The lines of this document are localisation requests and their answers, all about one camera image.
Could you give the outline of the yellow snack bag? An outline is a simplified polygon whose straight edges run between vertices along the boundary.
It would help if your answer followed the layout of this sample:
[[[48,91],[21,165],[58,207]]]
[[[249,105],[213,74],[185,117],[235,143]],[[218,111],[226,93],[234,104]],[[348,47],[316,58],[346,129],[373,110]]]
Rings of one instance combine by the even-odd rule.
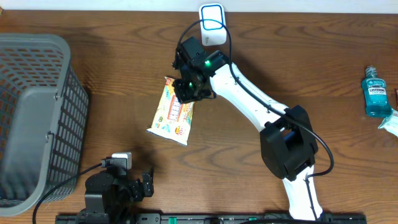
[[[165,77],[164,90],[147,132],[187,145],[193,118],[194,102],[181,104],[174,91],[174,79]]]

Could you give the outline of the teal Listerine mouthwash bottle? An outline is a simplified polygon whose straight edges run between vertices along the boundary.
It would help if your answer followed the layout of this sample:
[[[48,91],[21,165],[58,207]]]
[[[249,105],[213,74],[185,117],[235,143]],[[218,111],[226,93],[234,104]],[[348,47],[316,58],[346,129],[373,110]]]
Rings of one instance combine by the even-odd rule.
[[[366,104],[365,111],[368,116],[385,118],[392,113],[387,97],[386,82],[378,77],[375,67],[366,67],[365,79],[361,82],[361,86]]]

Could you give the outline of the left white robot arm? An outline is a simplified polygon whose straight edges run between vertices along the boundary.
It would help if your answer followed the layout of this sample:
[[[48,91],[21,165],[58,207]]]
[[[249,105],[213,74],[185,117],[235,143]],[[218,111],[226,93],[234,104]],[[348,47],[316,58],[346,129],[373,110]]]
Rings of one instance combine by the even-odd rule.
[[[90,176],[86,182],[85,211],[80,223],[135,223],[130,206],[154,194],[154,169],[130,179],[126,165],[106,165],[106,170]]]

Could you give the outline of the light blue wet wipes pack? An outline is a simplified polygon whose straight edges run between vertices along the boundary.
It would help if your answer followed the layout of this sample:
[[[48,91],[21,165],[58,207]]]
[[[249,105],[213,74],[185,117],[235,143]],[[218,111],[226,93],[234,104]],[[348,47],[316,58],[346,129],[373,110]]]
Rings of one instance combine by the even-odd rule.
[[[392,109],[392,113],[385,117],[382,123],[378,127],[379,129],[385,129],[389,133],[398,136],[398,113]]]

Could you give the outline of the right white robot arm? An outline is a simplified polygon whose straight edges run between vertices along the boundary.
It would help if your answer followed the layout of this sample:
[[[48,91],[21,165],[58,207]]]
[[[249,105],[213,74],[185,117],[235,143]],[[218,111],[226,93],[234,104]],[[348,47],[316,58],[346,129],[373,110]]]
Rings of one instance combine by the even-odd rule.
[[[207,53],[196,38],[178,43],[173,67],[181,78],[174,83],[180,103],[221,96],[235,106],[260,134],[261,157],[284,183],[289,213],[294,219],[318,220],[318,203],[311,175],[318,146],[307,112],[299,105],[273,100],[252,84],[227,55]]]

